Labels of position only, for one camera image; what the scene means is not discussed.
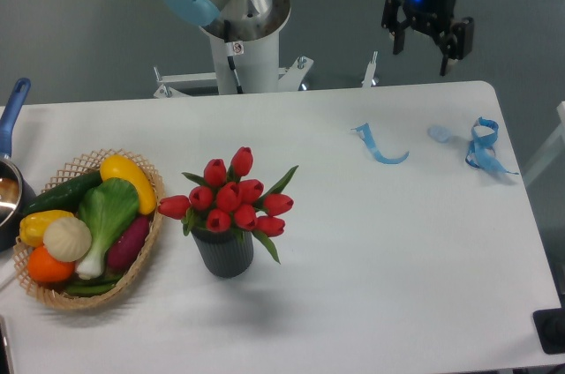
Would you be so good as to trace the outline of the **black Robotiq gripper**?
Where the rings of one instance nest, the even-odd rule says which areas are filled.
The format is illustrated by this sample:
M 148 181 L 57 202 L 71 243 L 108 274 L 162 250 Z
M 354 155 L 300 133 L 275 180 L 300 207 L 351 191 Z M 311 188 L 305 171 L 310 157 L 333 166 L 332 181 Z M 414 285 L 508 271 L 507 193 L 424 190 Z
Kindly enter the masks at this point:
M 393 54 L 403 51 L 408 27 L 434 40 L 441 39 L 440 75 L 445 76 L 450 60 L 463 60 L 473 49 L 474 18 L 452 23 L 455 4 L 456 0 L 385 0 L 381 26 L 393 36 Z M 403 22 L 398 19 L 401 8 Z

